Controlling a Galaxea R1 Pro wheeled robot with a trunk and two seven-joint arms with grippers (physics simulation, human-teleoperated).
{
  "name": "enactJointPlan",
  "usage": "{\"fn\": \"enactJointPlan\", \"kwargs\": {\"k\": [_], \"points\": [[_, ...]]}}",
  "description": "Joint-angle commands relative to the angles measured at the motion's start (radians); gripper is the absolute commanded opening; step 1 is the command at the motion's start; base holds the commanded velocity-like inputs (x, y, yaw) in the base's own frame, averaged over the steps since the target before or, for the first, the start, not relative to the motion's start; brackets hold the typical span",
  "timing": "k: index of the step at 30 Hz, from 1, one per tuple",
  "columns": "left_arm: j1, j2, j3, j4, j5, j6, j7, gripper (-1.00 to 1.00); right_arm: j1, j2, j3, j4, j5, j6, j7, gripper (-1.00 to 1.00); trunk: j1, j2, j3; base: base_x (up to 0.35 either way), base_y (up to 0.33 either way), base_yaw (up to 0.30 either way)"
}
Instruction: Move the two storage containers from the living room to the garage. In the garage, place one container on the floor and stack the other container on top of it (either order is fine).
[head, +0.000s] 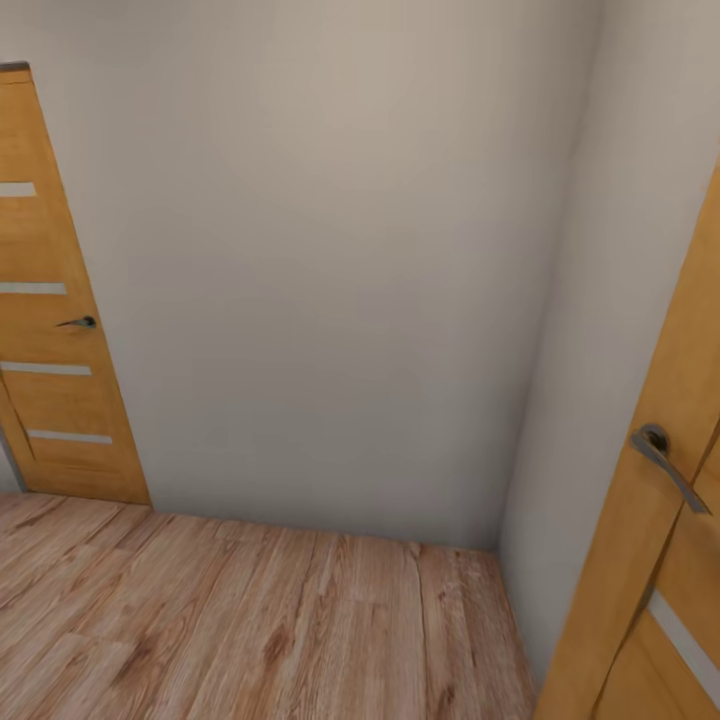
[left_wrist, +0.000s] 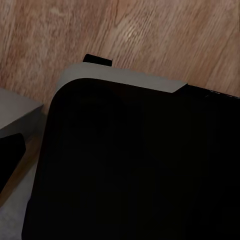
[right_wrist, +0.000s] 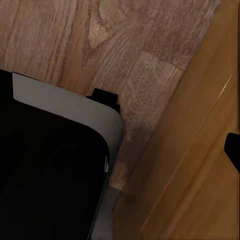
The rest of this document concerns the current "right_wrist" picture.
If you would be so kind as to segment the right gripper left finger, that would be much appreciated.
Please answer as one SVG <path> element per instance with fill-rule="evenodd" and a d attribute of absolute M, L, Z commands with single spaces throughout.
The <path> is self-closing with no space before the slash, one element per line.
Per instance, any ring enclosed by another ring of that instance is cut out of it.
<path fill-rule="evenodd" d="M 21 133 L 0 138 L 0 193 L 26 153 Z"/>

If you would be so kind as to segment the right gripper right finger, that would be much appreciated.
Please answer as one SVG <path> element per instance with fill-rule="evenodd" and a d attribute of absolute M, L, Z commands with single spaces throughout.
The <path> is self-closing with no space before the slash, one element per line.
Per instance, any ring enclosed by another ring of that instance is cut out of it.
<path fill-rule="evenodd" d="M 227 135 L 224 151 L 240 173 L 240 135 L 229 133 Z"/>

